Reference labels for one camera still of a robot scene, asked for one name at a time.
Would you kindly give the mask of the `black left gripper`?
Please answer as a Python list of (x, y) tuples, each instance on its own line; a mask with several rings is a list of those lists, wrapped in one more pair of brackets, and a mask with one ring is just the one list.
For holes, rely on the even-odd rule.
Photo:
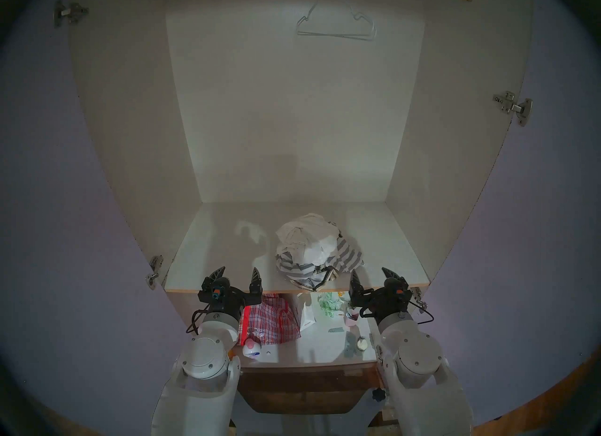
[(210, 306), (209, 311), (240, 316), (245, 307), (262, 303), (262, 279), (257, 267), (252, 270), (249, 292), (232, 287), (228, 278), (221, 278), (224, 272), (222, 266), (210, 273), (198, 292), (198, 299)]

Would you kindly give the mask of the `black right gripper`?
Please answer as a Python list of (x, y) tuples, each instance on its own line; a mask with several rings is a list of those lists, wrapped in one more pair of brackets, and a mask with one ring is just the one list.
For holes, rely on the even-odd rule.
[(410, 288), (404, 277), (382, 267), (384, 285), (378, 289), (365, 289), (356, 271), (351, 271), (349, 296), (350, 305), (359, 309), (361, 318), (384, 320), (389, 315), (407, 313)]

